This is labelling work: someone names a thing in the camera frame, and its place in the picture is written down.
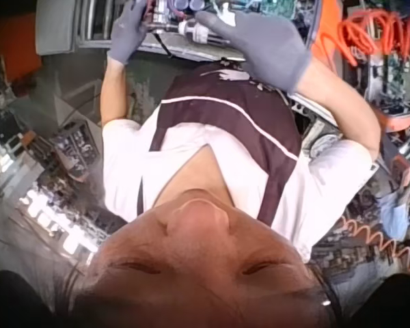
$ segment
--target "workshop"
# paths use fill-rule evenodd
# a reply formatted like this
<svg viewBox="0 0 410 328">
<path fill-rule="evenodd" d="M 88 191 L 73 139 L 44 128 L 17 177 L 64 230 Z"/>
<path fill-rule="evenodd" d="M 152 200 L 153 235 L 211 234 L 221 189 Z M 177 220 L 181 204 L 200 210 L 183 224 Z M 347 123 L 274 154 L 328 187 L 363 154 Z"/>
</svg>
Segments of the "workshop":
<svg viewBox="0 0 410 328">
<path fill-rule="evenodd" d="M 410 0 L 0 0 L 0 328 L 403 325 Z"/>
</svg>

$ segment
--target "eye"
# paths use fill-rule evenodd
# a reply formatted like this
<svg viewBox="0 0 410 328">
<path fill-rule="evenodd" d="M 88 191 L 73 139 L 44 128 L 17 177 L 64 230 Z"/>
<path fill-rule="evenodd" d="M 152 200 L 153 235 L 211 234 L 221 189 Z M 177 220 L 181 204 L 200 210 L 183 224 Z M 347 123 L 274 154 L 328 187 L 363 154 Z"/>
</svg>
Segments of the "eye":
<svg viewBox="0 0 410 328">
<path fill-rule="evenodd" d="M 251 275 L 254 274 L 258 271 L 261 271 L 265 268 L 271 267 L 273 265 L 276 265 L 277 263 L 275 261 L 267 261 L 267 262 L 261 262 L 257 263 L 253 266 L 250 266 L 247 270 L 243 271 L 243 275 Z"/>
<path fill-rule="evenodd" d="M 137 270 L 137 271 L 141 271 L 144 273 L 148 273 L 149 275 L 158 275 L 159 273 L 161 273 L 161 271 L 159 271 L 158 269 L 148 266 L 147 264 L 136 263 L 136 262 L 120 263 L 120 264 L 113 265 L 112 267 L 117 268 L 117 269 Z"/>
</svg>

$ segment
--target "capacitor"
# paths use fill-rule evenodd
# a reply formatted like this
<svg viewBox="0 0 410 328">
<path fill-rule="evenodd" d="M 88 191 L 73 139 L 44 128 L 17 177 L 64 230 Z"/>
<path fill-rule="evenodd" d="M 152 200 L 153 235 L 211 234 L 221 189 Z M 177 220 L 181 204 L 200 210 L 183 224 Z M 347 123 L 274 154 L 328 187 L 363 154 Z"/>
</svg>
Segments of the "capacitor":
<svg viewBox="0 0 410 328">
<path fill-rule="evenodd" d="M 190 9 L 194 12 L 199 12 L 204 9 L 205 1 L 204 0 L 190 0 Z"/>
<path fill-rule="evenodd" d="M 189 0 L 175 0 L 175 8 L 183 11 L 189 7 Z"/>
</svg>

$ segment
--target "white shirt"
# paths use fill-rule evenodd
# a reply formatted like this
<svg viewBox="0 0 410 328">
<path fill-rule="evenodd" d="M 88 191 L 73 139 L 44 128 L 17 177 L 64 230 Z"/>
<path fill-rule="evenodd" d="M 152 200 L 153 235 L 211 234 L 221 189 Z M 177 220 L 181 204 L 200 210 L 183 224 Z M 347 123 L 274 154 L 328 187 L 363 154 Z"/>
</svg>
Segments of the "white shirt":
<svg viewBox="0 0 410 328">
<path fill-rule="evenodd" d="M 182 123 L 169 128 L 160 152 L 148 152 L 159 108 L 140 127 L 114 120 L 103 129 L 105 204 L 127 222 L 137 217 L 143 178 L 143 209 L 153 207 L 176 172 L 203 146 L 213 150 L 235 207 L 256 218 L 268 175 L 243 144 L 215 126 Z M 279 201 L 271 228 L 310 259 L 311 248 L 340 218 L 372 165 L 369 151 L 341 140 L 309 162 L 302 153 Z"/>
</svg>

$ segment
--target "hand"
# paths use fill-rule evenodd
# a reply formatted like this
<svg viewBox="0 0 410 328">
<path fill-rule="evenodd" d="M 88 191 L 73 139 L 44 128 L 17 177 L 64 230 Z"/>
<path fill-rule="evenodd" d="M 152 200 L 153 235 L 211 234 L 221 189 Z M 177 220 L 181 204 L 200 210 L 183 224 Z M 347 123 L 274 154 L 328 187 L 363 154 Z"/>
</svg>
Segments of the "hand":
<svg viewBox="0 0 410 328">
<path fill-rule="evenodd" d="M 147 33 L 146 25 L 141 23 L 145 8 L 146 0 L 129 0 L 124 4 L 122 15 L 113 24 L 110 58 L 126 65 L 141 45 Z"/>
<path fill-rule="evenodd" d="M 311 53 L 287 18 L 237 12 L 235 27 L 209 12 L 198 12 L 195 18 L 245 56 L 245 69 L 253 78 L 290 93 L 295 91 Z"/>
</svg>

